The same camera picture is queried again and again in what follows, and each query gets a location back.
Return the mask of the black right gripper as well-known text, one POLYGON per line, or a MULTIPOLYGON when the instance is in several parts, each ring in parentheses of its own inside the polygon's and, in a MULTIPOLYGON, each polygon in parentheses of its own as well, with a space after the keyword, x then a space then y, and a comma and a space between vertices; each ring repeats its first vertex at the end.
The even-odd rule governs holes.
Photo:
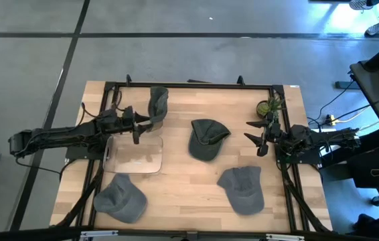
POLYGON ((246 122, 246 124, 259 129, 264 129, 261 137, 254 136, 249 133, 244 134, 255 144, 256 147, 258 147, 259 157, 264 157, 268 153, 268 142, 276 143, 277 139, 281 138, 282 130, 279 120, 274 120, 271 113, 269 113, 263 120, 246 122))

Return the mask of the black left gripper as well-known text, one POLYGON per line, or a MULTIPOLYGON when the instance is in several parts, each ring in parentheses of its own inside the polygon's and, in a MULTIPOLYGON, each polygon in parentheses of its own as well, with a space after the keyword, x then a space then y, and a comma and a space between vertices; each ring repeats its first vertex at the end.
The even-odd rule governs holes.
POLYGON ((150 132, 153 124, 139 125, 139 123, 149 121, 149 116, 143 116, 133 110, 132 106, 128 106, 123 111, 123 124, 132 132, 134 144, 139 144, 140 132, 150 132))

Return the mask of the dark green cap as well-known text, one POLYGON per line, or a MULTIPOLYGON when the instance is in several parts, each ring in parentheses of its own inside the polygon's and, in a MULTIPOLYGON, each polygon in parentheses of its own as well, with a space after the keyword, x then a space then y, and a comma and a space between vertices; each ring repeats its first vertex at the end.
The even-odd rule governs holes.
POLYGON ((148 113, 151 122, 149 131, 152 132, 162 126, 163 119, 167 115, 169 91, 163 86, 152 86, 150 88, 150 96, 148 113))
POLYGON ((213 161, 231 132, 222 123, 212 119, 192 120, 191 125, 192 132, 188 144, 190 155, 199 161, 213 161))

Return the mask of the grey denim cap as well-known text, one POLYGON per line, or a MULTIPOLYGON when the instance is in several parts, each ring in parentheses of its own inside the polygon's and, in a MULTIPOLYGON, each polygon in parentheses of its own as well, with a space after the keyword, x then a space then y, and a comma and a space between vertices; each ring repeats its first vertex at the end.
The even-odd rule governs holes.
POLYGON ((224 170, 217 181, 237 214, 250 216, 264 209, 260 173, 259 166, 233 167, 224 170))
POLYGON ((94 197, 97 212, 106 213, 127 224, 137 222, 146 207, 145 194, 123 173, 117 173, 108 186, 94 197))

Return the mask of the potted succulent plant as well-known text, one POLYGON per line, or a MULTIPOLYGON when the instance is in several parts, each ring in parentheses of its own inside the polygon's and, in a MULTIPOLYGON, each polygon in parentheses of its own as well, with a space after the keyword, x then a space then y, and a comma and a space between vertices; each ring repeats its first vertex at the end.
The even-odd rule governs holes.
POLYGON ((280 97, 269 97, 268 100, 260 101, 256 106, 256 114, 260 118, 266 118, 271 113, 274 120, 279 119, 279 111, 283 110, 284 100, 280 97))

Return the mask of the black bag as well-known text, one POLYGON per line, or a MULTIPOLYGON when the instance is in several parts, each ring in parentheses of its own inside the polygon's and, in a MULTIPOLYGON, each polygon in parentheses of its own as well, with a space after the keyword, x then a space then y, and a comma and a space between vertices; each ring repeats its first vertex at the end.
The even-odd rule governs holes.
POLYGON ((353 156, 347 166, 357 188, 379 188, 379 148, 353 156))

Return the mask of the black aluminium table frame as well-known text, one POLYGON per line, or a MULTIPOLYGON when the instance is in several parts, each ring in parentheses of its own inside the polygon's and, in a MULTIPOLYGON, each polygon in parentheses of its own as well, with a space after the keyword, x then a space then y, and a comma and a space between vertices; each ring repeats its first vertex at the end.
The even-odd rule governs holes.
MULTIPOLYGON (((214 232, 290 232, 290 215, 281 172, 275 163, 274 147, 265 157, 256 156, 256 147, 244 133, 259 135, 260 129, 246 125, 255 121, 255 106, 270 96, 262 86, 237 84, 160 83, 169 89, 169 110, 158 130, 163 140, 162 165, 142 167, 151 174, 131 174, 131 181, 147 196, 148 205, 141 219, 125 224, 107 214, 92 211, 92 196, 82 215, 82 225, 94 224, 98 229, 183 231, 184 234, 203 231, 214 232), (218 159, 204 163, 193 159, 187 150, 190 122, 210 118, 228 127, 231 136, 224 142, 218 159), (231 167, 258 165, 265 207, 253 216, 236 214, 224 190, 216 185, 223 170, 231 167)), ((77 160, 69 165, 62 176, 50 225, 57 224, 71 210, 81 196, 86 179, 88 160, 77 160)), ((298 165, 303 197, 312 212, 328 229, 332 230, 319 173, 309 165, 298 165)))

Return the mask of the silver metal bracket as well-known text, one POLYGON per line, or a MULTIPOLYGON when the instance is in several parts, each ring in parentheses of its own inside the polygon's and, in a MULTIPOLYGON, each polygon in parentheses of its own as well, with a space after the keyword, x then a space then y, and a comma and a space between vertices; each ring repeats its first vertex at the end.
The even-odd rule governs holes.
POLYGON ((266 234, 266 241, 305 241, 305 238, 288 234, 266 234))
POLYGON ((118 235, 119 235, 118 230, 90 230, 90 231, 82 231, 80 233, 80 238, 93 239, 97 237, 118 236, 118 235))

